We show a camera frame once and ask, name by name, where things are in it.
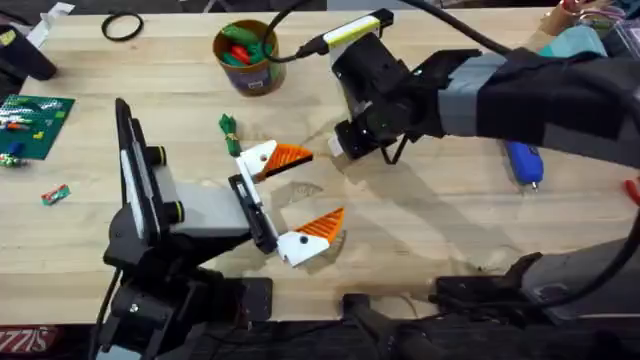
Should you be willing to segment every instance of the white tag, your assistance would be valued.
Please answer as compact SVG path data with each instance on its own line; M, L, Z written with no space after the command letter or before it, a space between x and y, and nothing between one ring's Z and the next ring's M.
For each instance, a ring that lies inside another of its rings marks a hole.
M340 141L338 141L338 136L336 134L331 135L327 143L329 144L329 149L334 157L344 154L344 150L342 150L342 146L340 146Z

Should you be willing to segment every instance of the blue object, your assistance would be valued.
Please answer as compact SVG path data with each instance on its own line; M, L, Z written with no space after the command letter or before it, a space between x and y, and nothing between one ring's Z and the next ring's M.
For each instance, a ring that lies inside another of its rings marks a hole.
M24 144L19 141L14 141L9 144L9 148L7 149L7 154L18 156L20 152L22 152L22 148L24 148Z
M538 54L547 57L569 57L583 51L592 51L607 56L595 30L588 26L574 26L563 31ZM544 164L533 146L515 142L505 142L507 155L511 161L513 175L520 184L531 184L537 189L544 176Z
M542 181L544 164L535 146L505 142L513 175L520 184L531 184L534 189Z

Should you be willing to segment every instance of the black bracket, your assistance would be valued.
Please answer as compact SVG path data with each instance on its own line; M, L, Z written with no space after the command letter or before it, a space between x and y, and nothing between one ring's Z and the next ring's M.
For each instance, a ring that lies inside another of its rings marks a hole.
M407 141L409 141L409 137L407 135L404 135L402 137L402 140L400 141L400 144L398 145L398 148L396 149L395 154L393 154L393 158L389 157L386 147L380 147L380 152L382 153L384 162L387 163L387 165L395 165L398 163L398 160L400 160L400 155L402 155L404 147L405 145L407 145Z

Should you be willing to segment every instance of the yellow label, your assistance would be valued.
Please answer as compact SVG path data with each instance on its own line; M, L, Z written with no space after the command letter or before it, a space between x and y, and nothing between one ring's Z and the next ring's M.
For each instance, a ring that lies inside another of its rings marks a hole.
M380 20L375 16L367 15L325 33L322 36L322 39L330 48L334 48L338 45L357 40L362 35L371 32L378 27L380 27Z
M9 30L6 33L0 35L0 44L7 46L11 44L13 40L16 38L16 32L14 30Z

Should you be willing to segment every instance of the cup of markers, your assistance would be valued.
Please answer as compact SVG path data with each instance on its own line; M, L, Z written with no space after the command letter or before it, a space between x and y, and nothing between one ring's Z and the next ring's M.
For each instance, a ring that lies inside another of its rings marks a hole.
M240 20L223 27L213 40L213 53L231 84L243 95L264 95L277 89L285 76L284 64L265 58L262 37L267 24L257 20ZM265 48L278 55L275 32L269 34Z

